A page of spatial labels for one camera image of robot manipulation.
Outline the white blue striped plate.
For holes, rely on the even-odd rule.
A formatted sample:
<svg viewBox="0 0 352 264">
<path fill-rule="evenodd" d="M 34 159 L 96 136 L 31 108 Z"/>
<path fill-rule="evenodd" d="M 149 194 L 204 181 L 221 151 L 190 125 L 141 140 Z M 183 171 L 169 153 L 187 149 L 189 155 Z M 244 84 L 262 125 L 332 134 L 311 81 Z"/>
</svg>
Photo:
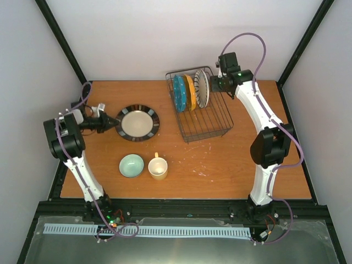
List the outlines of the white blue striped plate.
<svg viewBox="0 0 352 264">
<path fill-rule="evenodd" d="M 200 108 L 208 105 L 210 98 L 210 86 L 206 73 L 202 69 L 198 69 L 194 76 L 194 87 L 196 92 L 196 102 Z"/>
</svg>

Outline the black bottom plate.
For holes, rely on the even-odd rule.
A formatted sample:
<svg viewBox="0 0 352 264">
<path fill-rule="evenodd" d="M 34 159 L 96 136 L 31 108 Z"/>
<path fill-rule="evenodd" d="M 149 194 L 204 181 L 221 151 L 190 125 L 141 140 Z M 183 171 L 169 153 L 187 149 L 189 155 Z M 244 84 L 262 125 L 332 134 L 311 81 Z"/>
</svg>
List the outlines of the black bottom plate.
<svg viewBox="0 0 352 264">
<path fill-rule="evenodd" d="M 142 142 L 154 137 L 160 128 L 160 118 L 155 110 L 142 104 L 123 108 L 116 116 L 116 132 L 131 142 Z"/>
</svg>

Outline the orange polka dot plate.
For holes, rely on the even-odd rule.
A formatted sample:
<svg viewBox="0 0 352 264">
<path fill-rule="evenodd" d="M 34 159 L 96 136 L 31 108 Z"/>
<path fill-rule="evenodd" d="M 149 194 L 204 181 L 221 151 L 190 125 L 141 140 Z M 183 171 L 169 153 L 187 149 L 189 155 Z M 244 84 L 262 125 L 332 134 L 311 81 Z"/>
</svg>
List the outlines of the orange polka dot plate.
<svg viewBox="0 0 352 264">
<path fill-rule="evenodd" d="M 188 74 L 184 74 L 183 79 L 186 86 L 188 110 L 192 112 L 197 105 L 194 82 L 192 77 Z"/>
</svg>

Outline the dark wire dish rack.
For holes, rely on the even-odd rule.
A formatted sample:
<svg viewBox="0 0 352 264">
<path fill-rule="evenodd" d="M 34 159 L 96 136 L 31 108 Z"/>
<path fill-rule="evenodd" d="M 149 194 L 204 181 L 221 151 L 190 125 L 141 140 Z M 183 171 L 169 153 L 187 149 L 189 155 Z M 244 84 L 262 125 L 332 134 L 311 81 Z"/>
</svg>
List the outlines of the dark wire dish rack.
<svg viewBox="0 0 352 264">
<path fill-rule="evenodd" d="M 207 78 L 213 75 L 213 71 L 209 66 L 175 70 L 166 73 L 166 82 L 178 127 L 183 140 L 187 143 L 223 136 L 234 125 L 230 111 L 220 92 L 211 91 L 209 102 L 204 108 L 196 106 L 192 111 L 187 108 L 182 112 L 178 111 L 174 95 L 174 77 L 176 75 L 182 76 L 188 74 L 191 78 L 194 78 L 196 71 L 200 69 L 205 72 Z"/>
</svg>

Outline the teal polka dot plate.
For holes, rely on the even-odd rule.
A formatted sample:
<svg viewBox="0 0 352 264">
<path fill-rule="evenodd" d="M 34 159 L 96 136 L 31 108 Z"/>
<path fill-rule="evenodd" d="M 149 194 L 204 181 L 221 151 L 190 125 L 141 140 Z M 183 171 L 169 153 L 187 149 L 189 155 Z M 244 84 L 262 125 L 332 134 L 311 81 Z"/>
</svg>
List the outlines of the teal polka dot plate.
<svg viewBox="0 0 352 264">
<path fill-rule="evenodd" d="M 183 78 L 180 75 L 175 75 L 173 79 L 174 103 L 177 112 L 183 112 L 186 108 L 187 97 L 186 87 Z"/>
</svg>

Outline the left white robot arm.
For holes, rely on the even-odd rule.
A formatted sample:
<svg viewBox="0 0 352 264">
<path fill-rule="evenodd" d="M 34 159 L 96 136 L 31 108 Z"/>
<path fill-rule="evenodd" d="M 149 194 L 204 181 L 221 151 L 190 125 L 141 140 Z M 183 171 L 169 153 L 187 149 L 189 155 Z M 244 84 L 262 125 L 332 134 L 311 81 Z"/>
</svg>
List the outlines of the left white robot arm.
<svg viewBox="0 0 352 264">
<path fill-rule="evenodd" d="M 86 208 L 95 210 L 95 215 L 106 222 L 113 218 L 114 207 L 88 165 L 82 131 L 89 129 L 98 134 L 104 133 L 114 128 L 118 121 L 100 107 L 91 108 L 92 116 L 88 116 L 85 107 L 83 103 L 74 102 L 70 110 L 45 121 L 43 126 L 51 154 L 73 173 L 84 193 Z"/>
</svg>

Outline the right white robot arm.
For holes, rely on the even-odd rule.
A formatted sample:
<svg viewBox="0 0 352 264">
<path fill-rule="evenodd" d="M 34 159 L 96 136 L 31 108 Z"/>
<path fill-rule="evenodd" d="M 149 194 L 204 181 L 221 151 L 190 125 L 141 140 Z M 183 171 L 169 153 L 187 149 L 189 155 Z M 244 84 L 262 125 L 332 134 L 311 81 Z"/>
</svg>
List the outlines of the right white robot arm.
<svg viewBox="0 0 352 264">
<path fill-rule="evenodd" d="M 250 156 L 256 165 L 253 188 L 247 200 L 246 216 L 251 222 L 263 220 L 271 212 L 271 202 L 277 168 L 287 157 L 293 131 L 271 110 L 250 70 L 242 70 L 237 55 L 225 53 L 218 57 L 219 73 L 211 77 L 213 91 L 225 92 L 237 98 L 245 107 L 257 136 L 250 146 Z"/>
</svg>

